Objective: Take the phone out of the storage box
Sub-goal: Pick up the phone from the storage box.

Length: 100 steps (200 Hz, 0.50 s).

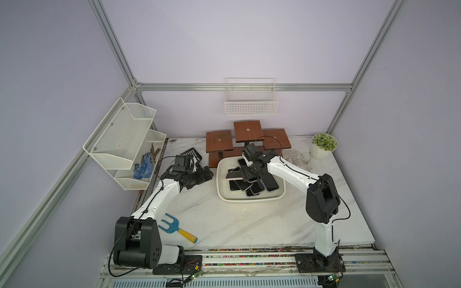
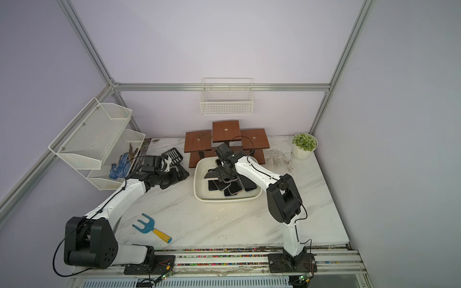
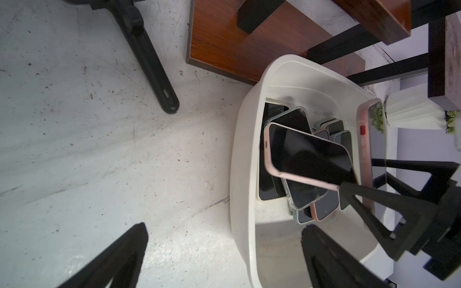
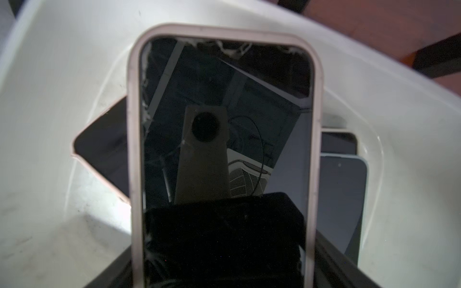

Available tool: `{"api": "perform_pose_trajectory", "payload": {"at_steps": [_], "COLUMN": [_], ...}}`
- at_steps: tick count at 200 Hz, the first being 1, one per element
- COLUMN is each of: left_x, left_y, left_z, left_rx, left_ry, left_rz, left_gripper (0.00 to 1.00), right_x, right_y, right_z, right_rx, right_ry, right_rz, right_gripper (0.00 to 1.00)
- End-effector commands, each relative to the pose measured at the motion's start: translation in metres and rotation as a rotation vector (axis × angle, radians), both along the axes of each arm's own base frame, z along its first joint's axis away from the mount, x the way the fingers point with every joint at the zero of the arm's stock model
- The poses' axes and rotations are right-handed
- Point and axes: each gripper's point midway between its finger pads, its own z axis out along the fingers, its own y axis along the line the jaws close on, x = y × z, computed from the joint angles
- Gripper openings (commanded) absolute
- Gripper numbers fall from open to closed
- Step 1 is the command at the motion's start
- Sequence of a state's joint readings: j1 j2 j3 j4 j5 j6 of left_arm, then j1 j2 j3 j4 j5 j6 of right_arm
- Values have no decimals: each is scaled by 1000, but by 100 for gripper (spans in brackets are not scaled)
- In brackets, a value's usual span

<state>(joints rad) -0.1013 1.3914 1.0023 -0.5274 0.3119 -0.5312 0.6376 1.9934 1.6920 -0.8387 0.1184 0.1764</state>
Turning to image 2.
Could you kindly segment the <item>black phone pink case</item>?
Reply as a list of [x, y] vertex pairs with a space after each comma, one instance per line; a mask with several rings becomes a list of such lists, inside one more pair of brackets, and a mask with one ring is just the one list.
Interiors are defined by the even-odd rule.
[[227, 186], [224, 189], [223, 191], [224, 197], [228, 198], [228, 197], [236, 196], [242, 190], [243, 190], [243, 185], [241, 181], [240, 180], [233, 181], [229, 184], [229, 186]]

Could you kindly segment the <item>white plastic storage box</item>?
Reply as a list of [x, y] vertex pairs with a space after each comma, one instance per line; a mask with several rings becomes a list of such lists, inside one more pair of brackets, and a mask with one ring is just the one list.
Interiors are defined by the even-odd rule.
[[194, 196], [201, 202], [220, 204], [243, 202], [257, 199], [263, 192], [256, 184], [246, 189], [249, 181], [241, 181], [241, 177], [219, 181], [214, 171], [217, 168], [218, 157], [209, 157], [199, 160], [194, 174]]

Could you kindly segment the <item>black phone grey case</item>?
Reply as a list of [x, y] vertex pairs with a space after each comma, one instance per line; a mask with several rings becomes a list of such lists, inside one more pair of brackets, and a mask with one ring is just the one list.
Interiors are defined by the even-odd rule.
[[245, 192], [250, 192], [258, 188], [258, 186], [246, 176], [240, 175], [239, 177]]

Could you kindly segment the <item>black phone tan case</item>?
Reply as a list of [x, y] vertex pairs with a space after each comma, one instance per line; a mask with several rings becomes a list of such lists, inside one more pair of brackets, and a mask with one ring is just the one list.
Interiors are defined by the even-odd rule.
[[218, 180], [209, 180], [208, 181], [208, 190], [210, 192], [214, 192], [214, 191], [223, 191], [224, 189], [226, 189], [228, 187], [228, 184], [227, 183], [224, 183], [224, 182], [220, 182]]

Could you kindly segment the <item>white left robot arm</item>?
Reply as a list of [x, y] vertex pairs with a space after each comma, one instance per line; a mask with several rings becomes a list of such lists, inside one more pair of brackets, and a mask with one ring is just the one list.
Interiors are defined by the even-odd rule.
[[162, 190], [187, 179], [189, 172], [177, 165], [166, 171], [135, 171], [102, 204], [82, 217], [66, 223], [64, 263], [89, 269], [106, 269], [114, 265], [143, 267], [144, 273], [159, 265], [151, 246], [120, 244], [115, 237], [119, 220], [132, 204], [150, 188]]

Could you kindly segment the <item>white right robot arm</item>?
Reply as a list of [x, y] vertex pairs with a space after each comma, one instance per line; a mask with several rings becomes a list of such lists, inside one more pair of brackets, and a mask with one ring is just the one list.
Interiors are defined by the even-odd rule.
[[283, 251], [292, 258], [304, 253], [300, 242], [296, 222], [301, 218], [303, 202], [293, 177], [289, 174], [279, 175], [262, 167], [248, 157], [216, 160], [216, 172], [219, 181], [231, 182], [238, 176], [245, 176], [267, 196], [268, 210], [280, 223], [283, 236]]

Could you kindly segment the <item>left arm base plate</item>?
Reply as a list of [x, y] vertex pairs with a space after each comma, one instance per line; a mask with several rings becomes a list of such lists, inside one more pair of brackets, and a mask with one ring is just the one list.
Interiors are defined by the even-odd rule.
[[125, 266], [124, 275], [129, 276], [148, 276], [164, 275], [173, 270], [175, 263], [174, 255], [149, 256], [141, 264], [128, 264]]

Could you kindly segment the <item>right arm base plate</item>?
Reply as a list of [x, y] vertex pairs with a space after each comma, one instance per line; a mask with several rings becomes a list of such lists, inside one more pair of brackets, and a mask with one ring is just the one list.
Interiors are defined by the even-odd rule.
[[301, 253], [296, 257], [291, 257], [288, 254], [269, 254], [268, 255], [269, 269], [271, 273], [284, 272], [318, 272], [316, 260], [312, 253]]

